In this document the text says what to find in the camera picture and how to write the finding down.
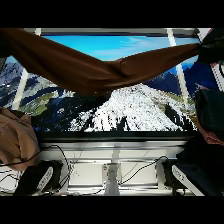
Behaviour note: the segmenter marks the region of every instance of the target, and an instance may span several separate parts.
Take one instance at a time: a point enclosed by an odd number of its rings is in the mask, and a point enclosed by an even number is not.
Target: brown jacket
[[[38,141],[31,126],[31,117],[15,116],[6,108],[0,107],[0,160],[4,164],[22,162],[39,152]],[[9,166],[24,171],[38,162],[38,156],[18,165]]]
[[[199,54],[199,44],[143,52],[104,62],[18,28],[0,28],[4,48],[26,68],[58,86],[84,95],[101,95],[154,78]]]

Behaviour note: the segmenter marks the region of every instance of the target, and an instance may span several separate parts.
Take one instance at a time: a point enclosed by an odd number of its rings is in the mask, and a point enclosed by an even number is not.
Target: brown hammock
[[[0,37],[29,73],[84,95],[106,92],[150,80],[199,54],[199,44],[187,44],[101,61],[19,28],[0,28]]]

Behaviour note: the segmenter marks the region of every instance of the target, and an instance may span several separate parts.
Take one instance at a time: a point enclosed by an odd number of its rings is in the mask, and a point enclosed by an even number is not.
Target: screen
[[[45,36],[104,61],[170,47],[168,37]],[[197,38],[175,38],[177,45],[199,43]],[[195,129],[194,95],[201,87],[218,89],[209,65],[193,57],[181,64],[189,93],[184,103],[176,67],[152,80],[114,90],[102,97],[84,97],[29,74],[18,110],[32,115],[42,133],[173,132]],[[12,108],[24,68],[9,57],[0,73],[0,104]]]

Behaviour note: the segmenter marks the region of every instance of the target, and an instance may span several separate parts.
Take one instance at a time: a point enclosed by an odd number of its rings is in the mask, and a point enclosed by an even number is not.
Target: beige fabric
[[[39,151],[38,141],[31,126],[31,117],[16,117],[8,109],[0,107],[0,160],[4,164],[22,162]],[[38,156],[18,165],[9,166],[24,171],[38,162]]]

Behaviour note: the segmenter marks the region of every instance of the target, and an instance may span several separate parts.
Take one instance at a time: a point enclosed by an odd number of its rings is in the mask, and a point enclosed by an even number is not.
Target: sky
[[[168,37],[145,36],[45,36],[72,49],[104,61],[116,60],[129,55],[169,47]],[[197,38],[175,38],[177,45],[199,43]],[[184,61],[193,64],[197,56]],[[6,62],[15,63],[13,57]]]

